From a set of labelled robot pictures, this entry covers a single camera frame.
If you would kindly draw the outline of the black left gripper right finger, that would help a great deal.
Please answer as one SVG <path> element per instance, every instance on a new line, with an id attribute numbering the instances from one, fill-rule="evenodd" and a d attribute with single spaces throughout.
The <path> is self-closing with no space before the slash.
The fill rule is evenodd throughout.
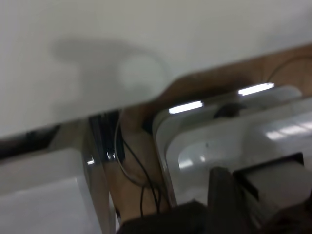
<path id="1" fill-rule="evenodd" d="M 208 189 L 208 233 L 246 234 L 248 210 L 242 192 L 225 168 L 210 170 Z"/>

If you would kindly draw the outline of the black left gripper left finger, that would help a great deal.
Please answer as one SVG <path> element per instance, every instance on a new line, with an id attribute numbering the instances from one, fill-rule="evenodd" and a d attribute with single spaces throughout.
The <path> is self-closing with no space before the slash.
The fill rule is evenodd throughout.
<path id="1" fill-rule="evenodd" d="M 170 210 L 131 219 L 121 225 L 118 234 L 206 234 L 207 206 L 191 201 Z"/>

